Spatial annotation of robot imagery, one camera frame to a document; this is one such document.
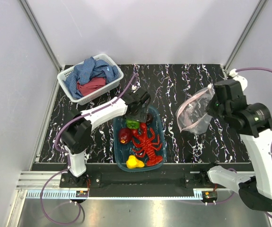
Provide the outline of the dark fake plum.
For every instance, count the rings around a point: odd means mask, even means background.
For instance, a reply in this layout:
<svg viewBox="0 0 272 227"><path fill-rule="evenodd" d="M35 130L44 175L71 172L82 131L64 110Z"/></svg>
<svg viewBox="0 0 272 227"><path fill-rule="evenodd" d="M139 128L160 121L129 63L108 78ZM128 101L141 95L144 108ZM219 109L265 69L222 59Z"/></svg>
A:
<svg viewBox="0 0 272 227"><path fill-rule="evenodd" d="M154 117L152 114L147 113L147 119L146 119L146 124L151 124L154 120Z"/></svg>

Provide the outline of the green fake vegetable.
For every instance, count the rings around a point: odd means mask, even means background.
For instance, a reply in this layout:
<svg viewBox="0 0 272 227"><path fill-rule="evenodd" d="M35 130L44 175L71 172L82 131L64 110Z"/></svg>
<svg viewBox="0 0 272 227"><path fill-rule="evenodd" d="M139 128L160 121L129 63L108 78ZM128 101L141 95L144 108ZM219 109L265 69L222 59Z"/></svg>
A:
<svg viewBox="0 0 272 227"><path fill-rule="evenodd" d="M126 126L131 130L137 130L140 127L140 122L135 120L126 120Z"/></svg>

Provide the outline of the clear zip top bag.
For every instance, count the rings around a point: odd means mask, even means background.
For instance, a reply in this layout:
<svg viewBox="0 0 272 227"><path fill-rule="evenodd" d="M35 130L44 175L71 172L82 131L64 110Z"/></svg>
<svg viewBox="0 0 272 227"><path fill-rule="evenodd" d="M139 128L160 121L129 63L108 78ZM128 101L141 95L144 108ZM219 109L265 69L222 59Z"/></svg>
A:
<svg viewBox="0 0 272 227"><path fill-rule="evenodd" d="M179 106L175 115L180 132L200 135L207 131L212 117L207 114L206 108L214 94L213 86L209 84Z"/></svg>

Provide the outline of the red fake apple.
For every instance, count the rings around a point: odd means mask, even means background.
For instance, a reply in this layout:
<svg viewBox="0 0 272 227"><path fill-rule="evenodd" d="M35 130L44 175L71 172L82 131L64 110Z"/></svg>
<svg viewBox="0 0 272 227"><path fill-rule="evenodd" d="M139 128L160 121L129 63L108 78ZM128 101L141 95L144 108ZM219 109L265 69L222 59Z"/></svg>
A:
<svg viewBox="0 0 272 227"><path fill-rule="evenodd" d="M119 130L119 142L121 144L128 144L132 140L132 131L129 128L122 128Z"/></svg>

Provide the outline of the red fake lobster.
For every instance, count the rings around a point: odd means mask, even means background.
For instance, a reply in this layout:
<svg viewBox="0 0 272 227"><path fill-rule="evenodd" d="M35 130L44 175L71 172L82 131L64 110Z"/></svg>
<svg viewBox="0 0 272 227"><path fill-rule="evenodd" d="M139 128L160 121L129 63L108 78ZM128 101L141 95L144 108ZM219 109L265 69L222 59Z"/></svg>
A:
<svg viewBox="0 0 272 227"><path fill-rule="evenodd" d="M163 161L161 155L157 155L156 151L160 151L163 144L160 135L156 135L152 128L149 128L151 137L148 136L148 128L146 123L141 122L139 130L132 130L132 143L136 149L132 149L136 157L144 158L148 156L146 166L154 166Z"/></svg>

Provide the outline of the yellow fake fruit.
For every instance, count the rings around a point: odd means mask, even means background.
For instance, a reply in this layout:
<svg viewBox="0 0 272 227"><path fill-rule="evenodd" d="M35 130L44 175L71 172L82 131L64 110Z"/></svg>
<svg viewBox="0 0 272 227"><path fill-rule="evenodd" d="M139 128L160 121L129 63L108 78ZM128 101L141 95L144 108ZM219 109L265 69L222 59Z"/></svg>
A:
<svg viewBox="0 0 272 227"><path fill-rule="evenodd" d="M126 161L126 166L128 169L144 168L145 164L141 160L137 159L134 155L130 155Z"/></svg>

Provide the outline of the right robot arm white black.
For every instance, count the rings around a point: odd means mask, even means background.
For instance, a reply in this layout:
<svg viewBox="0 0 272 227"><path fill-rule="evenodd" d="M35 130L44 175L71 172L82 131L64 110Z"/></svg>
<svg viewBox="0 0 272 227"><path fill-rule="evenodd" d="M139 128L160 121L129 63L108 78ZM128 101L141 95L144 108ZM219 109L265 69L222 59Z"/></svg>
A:
<svg viewBox="0 0 272 227"><path fill-rule="evenodd" d="M238 174L218 164L199 175L203 187L213 184L237 193L252 210L272 212L272 117L261 104L247 104L243 90L246 84L234 79L213 85L215 94L207 113L223 119L236 130L244 142L254 175Z"/></svg>

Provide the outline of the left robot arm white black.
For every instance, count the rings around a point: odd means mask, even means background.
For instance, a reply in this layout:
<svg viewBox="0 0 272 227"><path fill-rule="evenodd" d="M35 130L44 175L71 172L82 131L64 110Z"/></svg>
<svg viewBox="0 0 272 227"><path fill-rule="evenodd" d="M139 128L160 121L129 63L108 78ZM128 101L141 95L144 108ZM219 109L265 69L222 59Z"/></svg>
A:
<svg viewBox="0 0 272 227"><path fill-rule="evenodd" d="M70 121L63 126L57 136L62 140L63 152L68 157L68 170L63 176L63 181L76 187L82 187L87 180L84 153L91 132L113 118L126 114L139 114L144 104L149 103L150 100L150 94L140 89L135 92L122 93L111 101L83 113L72 113Z"/></svg>

